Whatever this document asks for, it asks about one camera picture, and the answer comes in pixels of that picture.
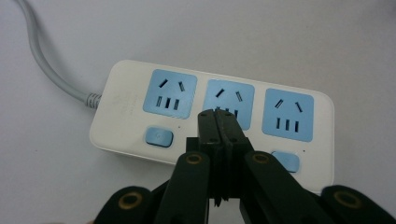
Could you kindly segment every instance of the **gray cable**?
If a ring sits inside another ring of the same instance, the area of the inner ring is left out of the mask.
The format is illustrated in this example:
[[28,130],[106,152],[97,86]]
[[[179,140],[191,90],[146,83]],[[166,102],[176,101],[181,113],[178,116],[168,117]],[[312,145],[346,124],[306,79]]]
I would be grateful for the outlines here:
[[24,0],[16,0],[16,1],[20,4],[26,19],[30,49],[32,51],[33,56],[35,57],[35,61],[43,70],[44,74],[46,74],[46,76],[60,89],[67,92],[69,95],[73,96],[74,98],[80,100],[86,106],[90,108],[97,108],[101,98],[100,94],[84,93],[82,91],[77,90],[76,88],[65,82],[52,69],[52,67],[44,57],[44,54],[41,51],[40,44],[38,42],[37,23],[35,21],[35,14],[33,13],[30,6]]

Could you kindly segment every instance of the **blue button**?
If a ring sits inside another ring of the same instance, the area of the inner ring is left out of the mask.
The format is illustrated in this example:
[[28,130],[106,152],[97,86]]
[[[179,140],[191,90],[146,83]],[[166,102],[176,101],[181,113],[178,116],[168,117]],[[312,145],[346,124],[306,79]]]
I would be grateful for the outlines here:
[[275,151],[272,155],[291,173],[296,173],[300,168],[300,158],[295,154]]
[[157,147],[170,147],[173,141],[171,131],[150,127],[146,130],[146,142]]

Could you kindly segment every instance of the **extension socket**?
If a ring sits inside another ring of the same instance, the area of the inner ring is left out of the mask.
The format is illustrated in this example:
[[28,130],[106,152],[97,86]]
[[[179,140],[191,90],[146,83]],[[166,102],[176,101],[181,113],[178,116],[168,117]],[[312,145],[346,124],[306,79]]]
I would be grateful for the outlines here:
[[254,149],[273,153],[305,189],[332,184],[334,109],[317,91],[122,61],[110,72],[90,138],[101,149],[175,164],[208,108],[234,113]]

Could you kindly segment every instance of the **blue outlet panel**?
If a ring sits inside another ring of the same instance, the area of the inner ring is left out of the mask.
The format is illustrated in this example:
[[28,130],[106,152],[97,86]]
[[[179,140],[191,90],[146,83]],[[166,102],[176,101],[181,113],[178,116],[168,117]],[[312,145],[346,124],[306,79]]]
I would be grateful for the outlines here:
[[314,98],[292,91],[268,89],[265,93],[262,132],[311,142],[314,129]]
[[242,130],[250,128],[254,87],[226,80],[211,79],[207,82],[204,109],[222,109],[233,113]]
[[197,77],[161,69],[154,70],[143,110],[177,119],[190,116]]

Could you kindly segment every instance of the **white plastic casing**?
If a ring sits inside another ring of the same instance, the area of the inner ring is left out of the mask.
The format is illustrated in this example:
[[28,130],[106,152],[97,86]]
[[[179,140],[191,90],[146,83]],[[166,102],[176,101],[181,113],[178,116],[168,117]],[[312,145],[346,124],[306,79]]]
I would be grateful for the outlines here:
[[[151,74],[156,69],[174,71],[197,77],[191,114],[187,119],[175,119],[143,110]],[[250,128],[244,131],[255,150],[287,151],[300,158],[298,172],[291,175],[305,188],[320,192],[333,182],[334,109],[332,100],[317,91],[264,83],[239,77],[191,71],[182,68],[121,61],[112,68],[99,108],[95,114],[91,142],[104,150],[151,161],[175,164],[186,151],[186,138],[197,136],[197,115],[203,111],[209,79],[222,79],[254,86],[254,102]],[[291,140],[262,132],[266,90],[269,88],[311,95],[314,98],[314,127],[311,142]],[[174,134],[170,147],[156,147],[145,141],[148,127],[160,127]]]

